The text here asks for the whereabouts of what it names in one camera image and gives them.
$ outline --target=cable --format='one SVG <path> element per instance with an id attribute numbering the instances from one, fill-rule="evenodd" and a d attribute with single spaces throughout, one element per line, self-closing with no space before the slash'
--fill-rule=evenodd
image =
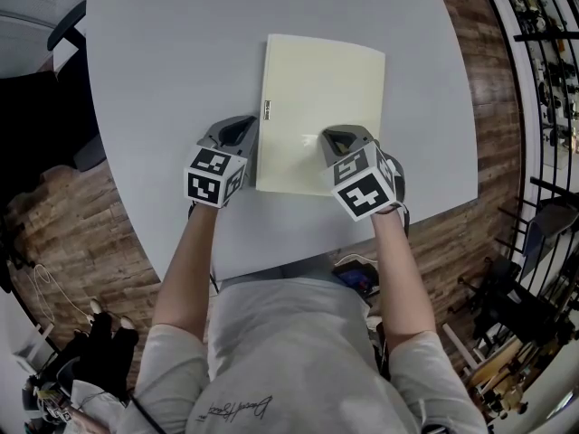
<path id="1" fill-rule="evenodd" d="M 62 295 L 64 296 L 64 298 L 66 300 L 69 301 L 69 303 L 71 304 L 71 306 L 73 306 L 74 308 L 76 308 L 79 312 L 81 312 L 84 316 L 87 317 L 88 319 L 88 315 L 85 314 L 82 310 L 80 310 L 78 307 L 76 307 L 72 301 L 69 299 L 69 297 L 66 295 L 66 293 L 62 290 L 61 285 L 59 285 L 56 280 L 54 279 L 54 277 L 51 275 L 51 272 L 48 271 L 48 269 L 43 265 L 43 264 L 36 264 L 36 266 L 34 267 L 34 278 L 30 278 L 30 275 L 28 275 L 27 272 L 26 273 L 26 277 L 28 277 L 28 279 L 30 280 L 30 282 L 33 284 L 34 287 L 34 291 L 36 292 L 36 299 L 38 300 L 38 305 L 40 306 L 40 309 L 42 310 L 44 316 L 46 316 L 46 318 L 48 318 L 52 323 L 54 323 L 56 320 L 54 318 L 54 313 L 51 310 L 51 307 L 48 305 L 48 302 L 46 302 L 46 298 L 44 297 L 43 292 L 40 290 L 40 286 L 38 285 L 38 278 L 41 279 L 44 283 L 46 283 L 47 285 L 50 285 L 51 282 L 54 283 L 54 285 L 56 285 L 56 287 L 61 291 Z M 47 314 L 46 311 L 44 310 L 43 307 L 43 303 L 41 302 L 40 298 L 43 298 L 43 302 L 44 305 L 46 306 L 46 308 L 48 309 L 48 311 L 50 312 L 52 318 L 50 318 Z"/>
<path id="2" fill-rule="evenodd" d="M 44 370 L 46 370 L 46 367 L 51 363 L 52 358 L 53 358 L 56 354 L 57 354 L 56 351 L 52 351 L 52 354 L 50 355 L 50 357 L 48 357 L 48 359 L 46 360 L 46 362 L 44 362 L 43 367 L 42 367 L 40 370 L 38 370 L 38 372 L 36 372 L 36 377 L 37 377 L 37 378 L 42 374 L 42 372 L 43 372 Z"/>
<path id="3" fill-rule="evenodd" d="M 353 254 L 348 254 L 347 256 L 344 256 L 342 259 L 340 259 L 338 262 L 336 262 L 336 263 L 334 264 L 334 267 L 337 267 L 338 265 L 340 265 L 344 260 L 346 260 L 346 259 L 351 259 L 351 258 L 353 258 L 353 257 L 356 257 L 356 258 L 359 258 L 359 259 L 363 259 L 363 260 L 365 260 L 366 262 L 371 262 L 371 263 L 373 263 L 373 264 L 377 264 L 377 263 L 378 263 L 377 260 L 372 260 L 372 259 L 369 259 L 368 257 L 361 256 L 360 254 L 355 254 L 355 253 L 353 253 Z"/>
<path id="4" fill-rule="evenodd" d="M 166 434 L 163 431 L 163 429 L 157 424 L 157 422 L 155 420 L 153 420 L 151 415 L 149 415 L 147 413 L 147 411 L 143 408 L 143 406 L 139 403 L 137 398 L 131 392 L 128 393 L 128 397 L 135 405 L 135 408 L 140 412 L 141 415 L 143 415 L 143 418 L 145 418 L 145 420 L 147 420 L 147 422 L 153 427 L 153 429 L 156 432 L 158 432 L 158 434 Z"/>
<path id="5" fill-rule="evenodd" d="M 404 233 L 406 234 L 406 238 L 408 238 L 408 232 L 410 230 L 410 211 L 408 210 L 408 207 L 406 207 L 406 204 L 401 203 L 400 201 L 396 201 L 396 202 L 392 203 L 392 207 L 395 210 L 398 210 L 398 209 L 403 210 Z"/>
<path id="6" fill-rule="evenodd" d="M 213 285 L 214 285 L 215 292 L 216 292 L 217 294 L 219 294 L 219 288 L 217 287 L 217 282 L 215 281 L 215 278 L 214 278 L 214 276 L 213 276 L 211 273 L 209 274 L 209 279 L 211 280 L 211 282 L 212 282 Z"/>

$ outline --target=gray t-shirt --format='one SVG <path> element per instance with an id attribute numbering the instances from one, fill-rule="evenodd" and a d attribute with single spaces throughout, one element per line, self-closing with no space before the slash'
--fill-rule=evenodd
<path id="1" fill-rule="evenodd" d="M 135 395 L 167 434 L 419 433 L 440 424 L 486 433 L 435 333 L 375 365 L 365 304 L 351 289 L 308 278 L 233 285 L 217 298 L 203 344 L 154 326 Z M 131 404 L 117 433 L 155 433 Z"/>

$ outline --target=forearm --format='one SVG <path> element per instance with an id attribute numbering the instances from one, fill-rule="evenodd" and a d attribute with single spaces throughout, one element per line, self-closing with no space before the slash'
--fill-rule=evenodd
<path id="1" fill-rule="evenodd" d="M 392 351 L 423 331 L 436 331 L 431 300 L 396 212 L 373 215 L 384 333 Z"/>
<path id="2" fill-rule="evenodd" d="M 110 434 L 110 431 L 106 427 L 90 416 L 85 415 L 82 411 L 76 410 L 73 407 L 69 407 L 67 410 L 71 414 L 71 418 L 80 423 L 86 431 L 94 434 Z"/>
<path id="3" fill-rule="evenodd" d="M 217 212 L 194 208 L 159 291 L 153 325 L 177 326 L 203 340 Z"/>

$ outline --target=cream folder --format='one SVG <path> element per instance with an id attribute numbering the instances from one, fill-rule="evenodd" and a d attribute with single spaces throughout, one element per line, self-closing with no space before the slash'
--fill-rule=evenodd
<path id="1" fill-rule="evenodd" d="M 352 43 L 271 34 L 263 73 L 257 189 L 330 195 L 318 137 L 326 127 L 364 126 L 378 138 L 382 52 Z"/>

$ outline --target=person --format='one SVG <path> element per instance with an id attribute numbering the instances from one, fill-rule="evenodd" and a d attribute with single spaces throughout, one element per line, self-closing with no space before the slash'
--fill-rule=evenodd
<path id="1" fill-rule="evenodd" d="M 225 280 L 205 351 L 217 217 L 193 209 L 157 297 L 138 406 L 118 433 L 487 432 L 442 350 L 396 211 L 372 216 L 390 382 L 376 368 L 365 303 L 311 262 L 275 269 L 277 279 Z"/>
<path id="2" fill-rule="evenodd" d="M 71 400 L 66 404 L 73 423 L 67 425 L 64 434 L 116 432 L 125 410 L 123 402 L 128 400 L 127 376 L 138 332 L 133 322 L 123 316 L 120 328 L 111 336 L 112 317 L 95 299 L 90 308 L 94 315 L 88 337 L 75 336 L 82 339 L 82 350 L 79 361 L 72 366 Z"/>

